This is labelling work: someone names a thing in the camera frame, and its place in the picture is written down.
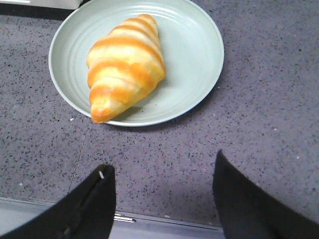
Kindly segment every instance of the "plate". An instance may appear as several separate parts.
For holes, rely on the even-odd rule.
[[[158,22],[166,78],[148,97],[106,123],[161,123],[192,109],[212,90],[222,70],[224,45],[203,9],[189,0],[92,0],[65,19],[49,51],[53,83],[73,108],[91,116],[86,57],[92,45],[141,13]]]

